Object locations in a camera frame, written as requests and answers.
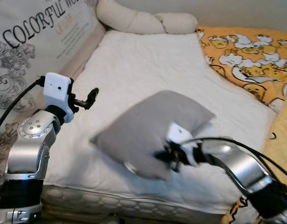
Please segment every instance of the white bed sheet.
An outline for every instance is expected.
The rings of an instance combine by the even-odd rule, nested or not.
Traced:
[[[81,109],[50,151],[44,184],[127,198],[162,200],[191,210],[225,213],[240,196],[222,169],[182,167],[169,181],[130,173],[89,139],[132,105],[161,90],[191,97],[217,115],[199,136],[230,136],[262,150],[276,114],[247,91],[220,77],[203,57],[196,34],[135,35],[108,31],[73,86],[78,99],[91,89],[95,105]]]

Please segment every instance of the yellow blanket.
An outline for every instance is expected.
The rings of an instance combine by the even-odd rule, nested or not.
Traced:
[[[197,34],[212,69],[279,113],[263,152],[287,170],[287,33],[198,27]],[[272,165],[271,168],[287,185],[287,177]],[[249,207],[248,200],[240,198],[221,223],[240,223]]]
[[[197,34],[215,71],[276,112],[281,110],[287,95],[287,33],[198,27]]]

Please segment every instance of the white wall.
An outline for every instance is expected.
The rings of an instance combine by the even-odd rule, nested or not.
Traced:
[[[200,25],[287,31],[287,0],[117,0],[132,9],[193,14]]]

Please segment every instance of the gray cushion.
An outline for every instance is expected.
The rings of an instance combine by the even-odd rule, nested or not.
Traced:
[[[164,150],[169,126],[175,122],[196,131],[215,115],[198,102],[173,91],[160,91],[133,106],[91,142],[110,157],[146,178],[167,179],[167,165],[154,158]]]

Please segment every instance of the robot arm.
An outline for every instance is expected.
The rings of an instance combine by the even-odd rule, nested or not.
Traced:
[[[98,89],[84,101],[71,93],[73,80],[56,73],[45,77],[45,110],[37,111],[18,127],[0,191],[0,224],[37,223],[42,211],[41,193],[47,172],[49,150],[63,123],[69,123],[79,108],[89,109]]]
[[[254,155],[225,140],[205,138],[197,143],[176,143],[188,138],[192,138],[190,133],[178,125],[172,125],[166,152],[158,153],[155,157],[168,162],[176,172],[179,163],[194,167],[208,163],[223,168],[263,217],[264,223],[287,224],[287,190],[270,176]]]

